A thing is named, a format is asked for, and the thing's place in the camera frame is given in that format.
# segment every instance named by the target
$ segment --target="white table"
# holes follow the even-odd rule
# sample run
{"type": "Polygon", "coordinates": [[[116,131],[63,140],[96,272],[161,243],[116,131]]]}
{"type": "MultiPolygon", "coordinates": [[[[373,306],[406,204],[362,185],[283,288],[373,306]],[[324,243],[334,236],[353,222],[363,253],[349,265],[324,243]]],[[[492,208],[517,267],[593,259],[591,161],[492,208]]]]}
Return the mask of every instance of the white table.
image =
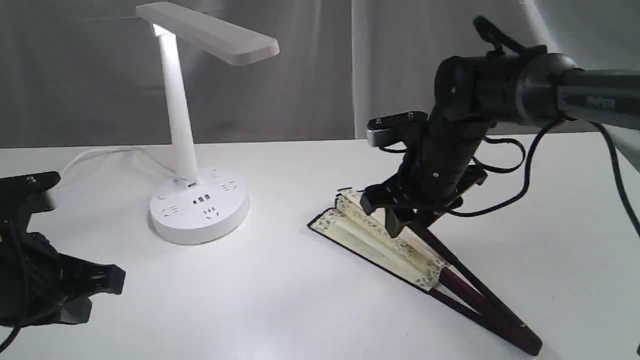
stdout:
{"type": "MultiPolygon", "coordinates": [[[[149,149],[170,163],[168,146],[149,149]]],[[[1,150],[0,176],[57,169],[81,150],[1,150]]],[[[305,227],[336,189],[384,180],[401,156],[364,141],[199,145],[197,154],[201,166],[244,176],[244,224],[206,245],[173,245],[148,226],[163,170],[140,153],[79,163],[56,187],[57,210],[29,229],[60,252],[121,266],[124,292],[92,297],[88,324],[24,329],[3,358],[530,358],[305,227]]],[[[486,144],[478,155],[503,166],[519,156],[486,144]]],[[[621,167],[640,209],[640,175],[622,157],[621,167]]],[[[521,172],[490,175],[464,210],[521,185],[521,172]]],[[[432,230],[542,338],[539,359],[637,359],[640,240],[600,135],[548,135],[524,199],[478,218],[445,216],[432,230]]]]}

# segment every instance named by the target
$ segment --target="black cable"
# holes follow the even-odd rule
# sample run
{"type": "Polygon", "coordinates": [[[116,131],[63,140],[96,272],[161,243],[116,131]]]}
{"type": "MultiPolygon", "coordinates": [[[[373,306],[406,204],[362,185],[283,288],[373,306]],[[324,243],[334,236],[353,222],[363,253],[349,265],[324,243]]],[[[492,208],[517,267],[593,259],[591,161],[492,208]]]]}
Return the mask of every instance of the black cable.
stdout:
{"type": "Polygon", "coordinates": [[[524,163],[526,157],[527,157],[527,150],[524,148],[524,145],[522,145],[521,142],[519,142],[518,140],[512,139],[512,138],[502,138],[502,139],[492,139],[492,138],[488,138],[485,137],[484,138],[486,143],[490,143],[490,144],[496,144],[496,143],[512,143],[513,145],[517,146],[518,149],[520,149],[520,152],[522,153],[522,159],[520,160],[520,163],[517,166],[514,167],[510,167],[510,168],[501,168],[501,167],[493,167],[491,165],[487,165],[485,163],[480,162],[480,160],[478,160],[475,156],[472,158],[474,160],[474,163],[480,167],[481,169],[485,170],[485,171],[489,171],[489,172],[495,172],[496,174],[508,174],[510,172],[514,172],[516,170],[518,170],[522,164],[524,163]]]}
{"type": "Polygon", "coordinates": [[[640,236],[640,222],[638,222],[636,213],[634,212],[634,209],[629,202],[629,197],[627,197],[625,185],[622,182],[622,175],[620,174],[620,163],[618,163],[618,153],[616,152],[616,147],[613,144],[613,140],[611,139],[611,136],[604,128],[604,126],[596,122],[592,122],[591,125],[595,126],[596,129],[598,129],[598,131],[602,134],[602,137],[604,137],[604,141],[607,143],[609,156],[611,157],[611,166],[613,168],[613,178],[616,180],[616,187],[618,189],[620,201],[622,201],[622,206],[625,207],[627,215],[629,216],[629,220],[631,220],[631,224],[633,224],[636,233],[638,234],[638,236],[640,236]]]}
{"type": "Polygon", "coordinates": [[[404,154],[406,152],[406,149],[395,150],[395,149],[389,149],[387,147],[382,147],[382,146],[379,146],[378,148],[384,152],[389,152],[391,154],[404,154]]]}
{"type": "Polygon", "coordinates": [[[542,128],[542,130],[540,130],[540,132],[536,135],[536,137],[533,139],[533,142],[531,143],[531,146],[529,147],[529,153],[527,154],[527,159],[525,161],[525,165],[524,165],[524,184],[522,185],[522,190],[520,190],[520,192],[515,195],[514,197],[510,198],[507,201],[501,202],[500,204],[494,205],[490,208],[486,208],[484,210],[480,210],[480,211],[474,211],[472,213],[459,213],[457,211],[453,211],[453,210],[447,210],[448,213],[450,213],[451,215],[455,215],[457,217],[464,217],[464,218],[471,218],[471,217],[478,217],[480,215],[485,215],[485,214],[489,214],[491,212],[494,212],[498,209],[502,209],[506,206],[509,206],[511,204],[513,204],[514,202],[520,200],[529,190],[529,182],[531,180],[531,163],[533,161],[533,154],[536,152],[536,148],[538,147],[538,144],[540,143],[540,140],[542,140],[542,137],[545,136],[545,134],[547,134],[551,129],[553,129],[554,127],[560,125],[563,121],[562,120],[557,120],[554,122],[551,122],[549,124],[547,124],[545,127],[542,128]]]}
{"type": "Polygon", "coordinates": [[[18,260],[20,263],[20,270],[22,272],[22,309],[20,310],[20,315],[13,325],[13,330],[9,333],[9,336],[4,339],[2,344],[0,344],[0,354],[6,350],[6,348],[13,343],[15,338],[18,336],[18,333],[22,329],[24,325],[24,321],[27,318],[27,312],[29,310],[29,273],[27,271],[27,263],[24,259],[24,253],[22,252],[22,244],[20,243],[20,237],[15,230],[15,226],[13,222],[9,221],[9,230],[10,236],[12,237],[13,244],[15,245],[16,254],[18,255],[18,260]]]}

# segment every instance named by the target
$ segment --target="gray backdrop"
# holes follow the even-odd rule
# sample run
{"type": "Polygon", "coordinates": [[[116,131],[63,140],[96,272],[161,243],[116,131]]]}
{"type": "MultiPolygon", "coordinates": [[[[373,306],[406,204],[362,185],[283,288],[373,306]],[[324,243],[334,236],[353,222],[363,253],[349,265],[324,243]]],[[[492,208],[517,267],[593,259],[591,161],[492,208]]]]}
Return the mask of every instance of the gray backdrop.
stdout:
{"type": "MultiPolygon", "coordinates": [[[[168,143],[159,49],[134,12],[146,2],[0,1],[0,147],[168,143]]],[[[179,40],[196,142],[361,137],[373,117],[429,111],[444,58],[488,49],[476,15],[536,39],[516,0],[173,2],[281,48],[231,67],[179,40]]]]}

